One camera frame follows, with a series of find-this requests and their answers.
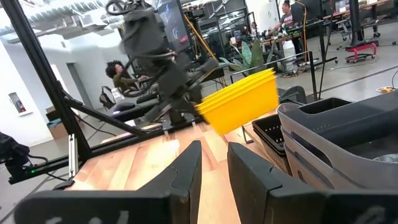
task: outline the black bin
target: black bin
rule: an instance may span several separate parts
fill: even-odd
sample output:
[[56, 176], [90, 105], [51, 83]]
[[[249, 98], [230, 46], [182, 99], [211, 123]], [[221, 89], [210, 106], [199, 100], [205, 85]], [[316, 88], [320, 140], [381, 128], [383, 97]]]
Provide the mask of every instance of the black bin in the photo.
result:
[[[349, 103], [352, 102], [340, 98], [329, 98], [303, 105], [300, 109], [309, 114], [317, 114]], [[280, 130], [281, 124], [279, 116], [277, 114], [268, 116], [266, 118], [255, 120], [252, 124], [254, 132], [260, 137], [262, 146], [272, 161], [274, 161], [285, 173], [292, 175], [284, 149], [285, 141], [282, 131]]]

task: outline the doorway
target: doorway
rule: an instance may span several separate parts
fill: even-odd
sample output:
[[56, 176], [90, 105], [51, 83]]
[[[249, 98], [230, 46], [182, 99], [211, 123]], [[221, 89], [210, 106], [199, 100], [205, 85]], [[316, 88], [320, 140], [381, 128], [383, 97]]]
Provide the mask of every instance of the doorway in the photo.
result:
[[76, 87], [80, 93], [80, 96], [83, 100], [83, 103], [88, 106], [89, 108], [93, 109], [93, 105], [91, 104], [90, 98], [87, 95], [85, 86], [80, 80], [79, 74], [76, 70], [75, 64], [74, 63], [67, 63], [68, 69], [70, 74], [72, 75], [73, 81], [76, 84]]

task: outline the person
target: person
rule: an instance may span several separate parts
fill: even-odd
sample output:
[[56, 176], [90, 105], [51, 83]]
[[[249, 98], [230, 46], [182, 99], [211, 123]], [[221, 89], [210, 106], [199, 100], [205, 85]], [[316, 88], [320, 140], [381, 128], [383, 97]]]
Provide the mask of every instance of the person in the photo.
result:
[[122, 92], [126, 90], [138, 90], [137, 81], [139, 79], [145, 79], [146, 76], [141, 76], [139, 79], [131, 78], [127, 71], [124, 70], [123, 64], [119, 60], [115, 60], [107, 63], [105, 73], [108, 77], [113, 79], [113, 85], [115, 88], [120, 88]]
[[255, 22], [252, 22], [251, 23], [251, 34], [250, 34], [250, 36], [251, 36], [251, 38], [256, 39], [257, 35], [260, 38], [260, 35], [261, 35], [260, 30], [257, 28], [257, 24]]
[[[285, 0], [283, 5], [282, 5], [282, 12], [284, 15], [280, 18], [280, 21], [275, 25], [275, 27], [272, 29], [272, 32], [274, 33], [275, 31], [278, 31], [281, 27], [282, 24], [285, 24], [286, 28], [290, 29], [296, 26], [297, 24], [293, 23], [293, 16], [292, 16], [292, 11], [290, 10], [290, 1]], [[300, 41], [299, 37], [292, 38], [292, 42], [294, 45], [294, 51], [296, 54], [302, 53], [303, 48], [302, 44]]]

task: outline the green plant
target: green plant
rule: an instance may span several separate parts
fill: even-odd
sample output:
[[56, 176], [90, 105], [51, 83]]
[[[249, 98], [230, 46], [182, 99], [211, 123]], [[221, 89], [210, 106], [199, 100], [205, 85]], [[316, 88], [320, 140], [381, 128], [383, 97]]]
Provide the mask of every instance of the green plant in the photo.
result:
[[[246, 42], [242, 41], [242, 52], [240, 52], [237, 47], [233, 45], [232, 47], [235, 49], [235, 51], [237, 51], [243, 63], [235, 58], [233, 59], [233, 63], [231, 63], [230, 61], [228, 61], [226, 58], [223, 57], [221, 57], [220, 60], [222, 60], [225, 64], [230, 66], [233, 70], [239, 72], [242, 70], [247, 70], [249, 68], [258, 67], [264, 64], [264, 58], [262, 57], [262, 48], [260, 40], [258, 39], [254, 40], [252, 49], [250, 49], [249, 45]], [[260, 72], [263, 69], [264, 69], [263, 67], [252, 69], [248, 72], [244, 72], [243, 75], [244, 76], [251, 75], [253, 73]]]

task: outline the gray plastic bin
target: gray plastic bin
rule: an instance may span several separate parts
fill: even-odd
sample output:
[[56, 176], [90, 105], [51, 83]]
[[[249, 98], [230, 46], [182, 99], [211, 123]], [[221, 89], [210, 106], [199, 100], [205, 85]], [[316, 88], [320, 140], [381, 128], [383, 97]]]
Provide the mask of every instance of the gray plastic bin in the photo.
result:
[[293, 176], [333, 189], [398, 189], [398, 163], [373, 160], [398, 153], [398, 91], [318, 114], [288, 103], [277, 110]]

